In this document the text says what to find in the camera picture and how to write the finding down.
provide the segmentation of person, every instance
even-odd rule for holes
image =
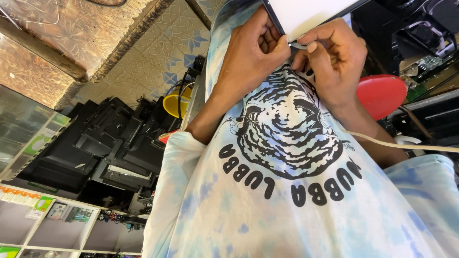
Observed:
[[[457,256],[451,160],[338,127],[394,142],[356,98],[365,41],[338,18],[292,59],[260,4],[213,24],[207,101],[168,140],[142,256]]]

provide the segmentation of hand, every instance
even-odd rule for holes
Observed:
[[[367,55],[365,41],[342,18],[311,29],[297,41],[308,44],[308,49],[295,55],[292,69],[314,70],[317,94],[325,106],[336,116],[349,104],[358,104],[355,92]]]
[[[280,36],[264,6],[247,22],[233,30],[218,81],[211,98],[217,96],[231,108],[256,89],[291,55],[288,36]]]

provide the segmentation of tie-dye shirt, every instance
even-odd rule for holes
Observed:
[[[257,1],[229,1],[207,56],[207,93],[233,28]],[[381,170],[339,130],[314,75],[288,62],[224,116],[209,145],[174,133],[143,257],[456,257],[453,163],[425,155]]]

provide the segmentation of floor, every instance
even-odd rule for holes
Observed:
[[[197,0],[211,22],[226,0]],[[175,0],[100,83],[87,83],[72,100],[120,98],[137,106],[157,100],[180,80],[196,56],[206,56],[210,33],[185,0]]]

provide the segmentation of white screen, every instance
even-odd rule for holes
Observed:
[[[285,34],[290,35],[290,41],[294,41],[357,1],[269,0],[269,4],[272,6]]]

